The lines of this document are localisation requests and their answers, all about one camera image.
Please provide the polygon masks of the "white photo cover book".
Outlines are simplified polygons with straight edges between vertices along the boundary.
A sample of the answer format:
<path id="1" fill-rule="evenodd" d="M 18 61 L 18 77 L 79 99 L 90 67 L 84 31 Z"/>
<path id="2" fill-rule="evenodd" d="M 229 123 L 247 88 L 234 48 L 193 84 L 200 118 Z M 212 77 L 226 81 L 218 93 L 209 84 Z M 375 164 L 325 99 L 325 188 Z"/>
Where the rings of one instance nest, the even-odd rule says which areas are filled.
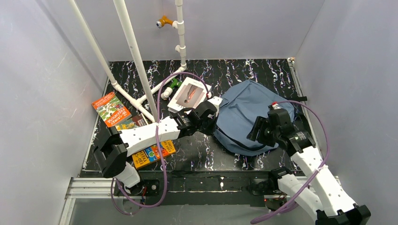
<path id="1" fill-rule="evenodd" d="M 207 91 L 211 90 L 210 85 L 205 85 L 192 78 L 185 78 L 175 95 L 168 104 L 168 110 L 176 113 L 184 108 L 196 108 L 201 102 L 207 99 Z"/>

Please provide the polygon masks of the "blue backpack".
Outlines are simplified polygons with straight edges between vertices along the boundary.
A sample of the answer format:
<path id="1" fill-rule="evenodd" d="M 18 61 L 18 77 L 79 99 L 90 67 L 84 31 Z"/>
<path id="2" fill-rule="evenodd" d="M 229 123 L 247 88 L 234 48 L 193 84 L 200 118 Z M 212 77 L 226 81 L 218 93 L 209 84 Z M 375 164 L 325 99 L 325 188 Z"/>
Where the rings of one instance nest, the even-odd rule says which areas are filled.
<path id="1" fill-rule="evenodd" d="M 294 107 L 292 102 L 302 102 L 302 98 L 283 98 L 263 85 L 246 80 L 230 87 L 222 95 L 219 115 L 215 124 L 214 137 L 228 151 L 256 156 L 278 147 L 286 150 L 289 156 L 314 146 L 314 140 L 304 129 L 294 127 Z M 269 110 L 268 106 L 277 102 L 282 109 Z M 269 119 L 273 128 L 274 146 L 269 147 L 246 137 L 258 116 Z"/>

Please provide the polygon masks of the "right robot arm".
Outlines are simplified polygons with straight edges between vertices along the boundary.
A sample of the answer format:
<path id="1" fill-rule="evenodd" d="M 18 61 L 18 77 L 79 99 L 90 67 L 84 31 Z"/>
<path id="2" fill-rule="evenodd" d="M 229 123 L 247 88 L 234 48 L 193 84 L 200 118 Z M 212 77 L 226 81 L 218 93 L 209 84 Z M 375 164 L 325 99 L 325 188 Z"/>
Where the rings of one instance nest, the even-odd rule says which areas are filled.
<path id="1" fill-rule="evenodd" d="M 301 206 L 317 225 L 365 225 L 371 212 L 358 205 L 341 187 L 324 163 L 311 135 L 294 127 L 289 113 L 271 109 L 268 116 L 258 116 L 247 138 L 261 144 L 277 143 L 308 178 L 301 184 L 288 169 L 272 170 L 276 188 Z"/>

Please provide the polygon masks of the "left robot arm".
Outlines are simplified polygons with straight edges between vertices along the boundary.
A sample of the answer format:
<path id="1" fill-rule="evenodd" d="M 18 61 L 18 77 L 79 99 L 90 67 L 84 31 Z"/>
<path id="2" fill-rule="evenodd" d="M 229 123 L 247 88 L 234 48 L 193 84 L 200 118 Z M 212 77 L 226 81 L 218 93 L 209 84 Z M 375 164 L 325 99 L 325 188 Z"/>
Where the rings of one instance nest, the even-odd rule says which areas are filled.
<path id="1" fill-rule="evenodd" d="M 212 135 L 222 99 L 213 97 L 196 108 L 184 108 L 150 125 L 118 131 L 109 127 L 93 149 L 104 178 L 116 178 L 131 188 L 140 182 L 128 157 L 158 142 L 191 136 L 195 132 Z"/>

